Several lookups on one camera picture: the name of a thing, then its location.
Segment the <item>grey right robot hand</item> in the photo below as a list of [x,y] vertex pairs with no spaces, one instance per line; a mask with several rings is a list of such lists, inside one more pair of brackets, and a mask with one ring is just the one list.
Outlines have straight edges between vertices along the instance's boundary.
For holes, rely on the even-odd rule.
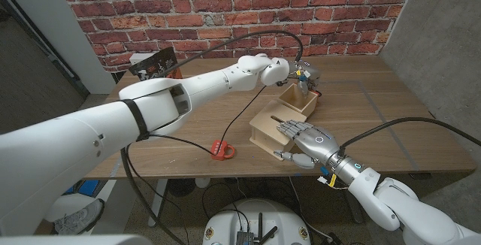
[[278,125],[277,129],[291,138],[302,150],[302,153],[290,153],[275,150],[274,155],[293,161],[300,168],[314,168],[316,163],[332,167],[335,174],[342,169],[354,168],[353,160],[340,156],[340,147],[335,137],[327,130],[312,124],[289,120]]

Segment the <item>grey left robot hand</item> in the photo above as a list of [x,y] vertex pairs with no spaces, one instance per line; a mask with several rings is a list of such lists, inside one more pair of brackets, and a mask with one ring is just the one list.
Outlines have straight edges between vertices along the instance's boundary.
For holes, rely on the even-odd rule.
[[297,87],[306,98],[309,91],[315,91],[320,82],[320,71],[303,60],[289,61],[288,78],[297,80]]

